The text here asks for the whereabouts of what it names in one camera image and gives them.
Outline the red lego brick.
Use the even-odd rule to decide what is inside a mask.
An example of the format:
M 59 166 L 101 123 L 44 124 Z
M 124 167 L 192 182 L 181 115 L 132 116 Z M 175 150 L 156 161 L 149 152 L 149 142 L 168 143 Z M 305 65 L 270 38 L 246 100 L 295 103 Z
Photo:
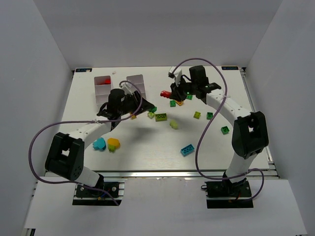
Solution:
M 103 85 L 109 85 L 109 84 L 111 84 L 111 79 L 105 79 L 103 81 Z

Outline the dark green lego brick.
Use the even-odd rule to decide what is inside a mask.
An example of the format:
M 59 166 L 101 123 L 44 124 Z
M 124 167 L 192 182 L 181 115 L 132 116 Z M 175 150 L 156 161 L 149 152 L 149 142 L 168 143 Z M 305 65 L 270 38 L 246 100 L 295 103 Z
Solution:
M 149 110 L 149 112 L 154 113 L 157 110 L 157 107 L 153 107 L 152 109 Z

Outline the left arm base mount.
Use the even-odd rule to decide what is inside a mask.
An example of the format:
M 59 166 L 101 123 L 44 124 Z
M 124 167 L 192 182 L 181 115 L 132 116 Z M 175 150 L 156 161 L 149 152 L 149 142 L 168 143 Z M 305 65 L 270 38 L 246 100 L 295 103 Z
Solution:
M 96 187 L 76 185 L 73 206 L 118 207 L 123 199 L 125 182 L 121 180 L 104 180 Z

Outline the red rounded lego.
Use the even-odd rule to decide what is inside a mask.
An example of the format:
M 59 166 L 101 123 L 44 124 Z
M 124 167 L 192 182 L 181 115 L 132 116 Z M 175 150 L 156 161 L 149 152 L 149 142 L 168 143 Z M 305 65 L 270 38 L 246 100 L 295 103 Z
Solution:
M 163 91 L 160 93 L 160 96 L 161 96 L 161 97 L 164 97 L 164 98 L 170 98 L 171 92 L 163 90 Z

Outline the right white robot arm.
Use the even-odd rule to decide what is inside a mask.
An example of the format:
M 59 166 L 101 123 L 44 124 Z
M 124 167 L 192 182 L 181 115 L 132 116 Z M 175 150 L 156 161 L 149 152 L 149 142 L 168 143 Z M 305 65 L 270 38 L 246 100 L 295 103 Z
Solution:
M 210 83 L 204 66 L 193 66 L 189 73 L 190 79 L 185 81 L 180 68 L 170 68 L 168 76 L 174 79 L 174 83 L 167 98 L 184 101 L 188 95 L 194 95 L 233 126 L 231 143 L 234 154 L 223 178 L 232 184 L 241 183 L 255 157 L 269 144 L 265 115 L 243 108 L 228 97 L 221 86 Z

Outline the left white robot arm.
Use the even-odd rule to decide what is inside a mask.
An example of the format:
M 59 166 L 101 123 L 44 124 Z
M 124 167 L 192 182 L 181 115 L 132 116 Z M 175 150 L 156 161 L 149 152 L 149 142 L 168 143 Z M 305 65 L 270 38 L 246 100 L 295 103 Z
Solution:
M 69 181 L 101 189 L 103 176 L 84 166 L 85 149 L 102 135 L 114 130 L 122 116 L 139 115 L 154 107 L 138 91 L 126 94 L 119 88 L 111 90 L 108 101 L 96 115 L 100 120 L 67 134 L 59 132 L 53 137 L 45 169 Z

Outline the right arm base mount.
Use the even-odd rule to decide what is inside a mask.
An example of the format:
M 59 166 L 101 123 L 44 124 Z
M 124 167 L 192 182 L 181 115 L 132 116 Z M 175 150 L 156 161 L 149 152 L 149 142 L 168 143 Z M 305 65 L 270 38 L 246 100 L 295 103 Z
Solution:
M 208 209 L 253 208 L 252 192 L 247 178 L 232 183 L 229 180 L 207 181 L 201 186 L 206 192 Z

